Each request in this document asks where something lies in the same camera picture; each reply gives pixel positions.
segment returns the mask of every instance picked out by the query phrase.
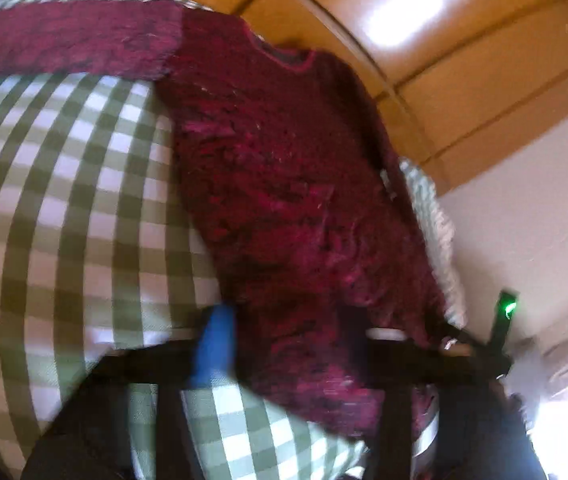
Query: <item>green led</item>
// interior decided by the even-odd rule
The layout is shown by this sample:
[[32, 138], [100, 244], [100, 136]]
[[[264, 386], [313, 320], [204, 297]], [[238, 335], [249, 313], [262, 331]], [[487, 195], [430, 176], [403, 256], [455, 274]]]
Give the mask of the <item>green led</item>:
[[510, 319], [510, 316], [512, 316], [513, 311], [517, 306], [518, 306], [517, 302], [513, 301], [512, 303], [509, 303], [504, 307], [504, 314], [506, 314], [506, 319]]

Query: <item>checkered fabric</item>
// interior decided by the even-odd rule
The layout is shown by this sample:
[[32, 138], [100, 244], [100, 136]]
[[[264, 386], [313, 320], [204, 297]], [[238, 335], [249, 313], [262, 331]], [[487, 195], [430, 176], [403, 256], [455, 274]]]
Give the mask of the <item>checkered fabric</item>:
[[[149, 83], [0, 76], [0, 464], [15, 478], [106, 349], [179, 336], [218, 300], [180, 205], [170, 126]], [[184, 402], [208, 480], [334, 479], [364, 449], [231, 379]], [[130, 411], [136, 472], [151, 480], [154, 387], [135, 385]]]

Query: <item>white wall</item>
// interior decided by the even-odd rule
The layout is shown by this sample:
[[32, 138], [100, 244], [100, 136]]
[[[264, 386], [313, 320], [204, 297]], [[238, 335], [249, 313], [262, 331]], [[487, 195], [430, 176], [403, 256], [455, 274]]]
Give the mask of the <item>white wall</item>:
[[568, 118], [442, 203], [456, 224], [469, 329], [488, 335], [509, 286], [522, 298], [515, 336], [538, 336], [543, 351], [567, 337]]

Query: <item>gingham tablecloth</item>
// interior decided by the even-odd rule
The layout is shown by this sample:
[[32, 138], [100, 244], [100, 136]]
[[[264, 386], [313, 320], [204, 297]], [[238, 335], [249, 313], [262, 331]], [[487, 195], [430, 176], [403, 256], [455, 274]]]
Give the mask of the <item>gingham tablecloth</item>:
[[[0, 0], [0, 9], [43, 1], [53, 0]], [[402, 168], [447, 290], [450, 223], [432, 182]], [[151, 84], [0, 76], [0, 464], [15, 478], [107, 348], [179, 336], [217, 301], [173, 175], [170, 122]], [[459, 317], [459, 295], [448, 296]], [[130, 426], [143, 480], [155, 476], [154, 402], [152, 386], [134, 387]], [[208, 480], [334, 479], [364, 449], [232, 379], [187, 392], [184, 402]]]

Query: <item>blue object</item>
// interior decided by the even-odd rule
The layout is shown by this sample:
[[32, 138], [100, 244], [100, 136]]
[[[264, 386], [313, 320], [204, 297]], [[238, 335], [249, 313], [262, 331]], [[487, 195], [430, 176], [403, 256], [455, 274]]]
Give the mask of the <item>blue object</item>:
[[228, 375], [235, 358], [235, 311], [225, 304], [212, 309], [195, 350], [191, 378], [195, 388], [211, 386], [215, 377]]

